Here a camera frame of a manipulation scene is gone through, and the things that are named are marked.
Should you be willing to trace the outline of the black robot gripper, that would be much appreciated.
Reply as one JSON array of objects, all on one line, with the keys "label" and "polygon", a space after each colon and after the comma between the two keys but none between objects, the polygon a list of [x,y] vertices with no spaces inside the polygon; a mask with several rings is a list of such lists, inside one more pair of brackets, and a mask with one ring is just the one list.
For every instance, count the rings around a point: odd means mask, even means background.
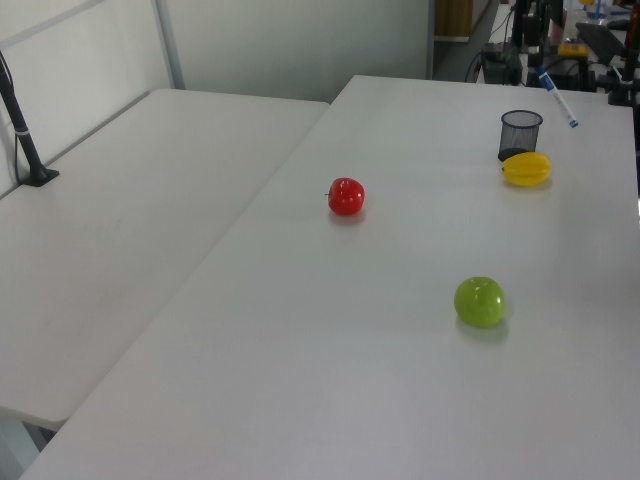
[{"label": "black robot gripper", "polygon": [[[521,17],[522,27],[522,43],[523,44],[542,44],[543,43],[543,22],[538,14],[526,14]],[[538,69],[543,66],[544,46],[526,45],[526,60],[528,69]]]}]

